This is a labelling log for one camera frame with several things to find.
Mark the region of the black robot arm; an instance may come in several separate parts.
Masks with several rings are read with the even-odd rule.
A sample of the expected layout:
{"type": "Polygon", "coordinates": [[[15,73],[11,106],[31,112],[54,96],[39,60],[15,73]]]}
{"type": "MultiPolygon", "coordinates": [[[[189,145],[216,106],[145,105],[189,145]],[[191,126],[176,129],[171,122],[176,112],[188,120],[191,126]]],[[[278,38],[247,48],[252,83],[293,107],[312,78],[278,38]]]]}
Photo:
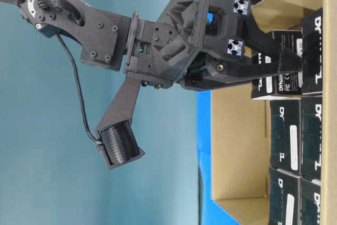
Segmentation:
{"type": "Polygon", "coordinates": [[[152,22],[82,0],[1,0],[52,37],[82,46],[81,61],[123,70],[123,88],[209,91],[299,72],[302,57],[263,32],[250,0],[170,0],[152,22]]]}

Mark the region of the black active gripper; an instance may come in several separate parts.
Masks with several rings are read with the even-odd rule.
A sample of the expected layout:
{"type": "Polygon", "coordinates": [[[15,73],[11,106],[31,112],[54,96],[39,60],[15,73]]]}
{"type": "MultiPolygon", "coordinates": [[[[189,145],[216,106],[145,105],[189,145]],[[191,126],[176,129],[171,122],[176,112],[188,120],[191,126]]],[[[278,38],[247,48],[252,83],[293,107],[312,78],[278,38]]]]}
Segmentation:
{"type": "Polygon", "coordinates": [[[302,62],[259,28],[250,0],[170,0],[155,22],[133,14],[124,72],[156,89],[177,83],[187,90],[209,91],[297,73],[302,62]],[[277,58],[249,64],[246,46],[277,58]]]}

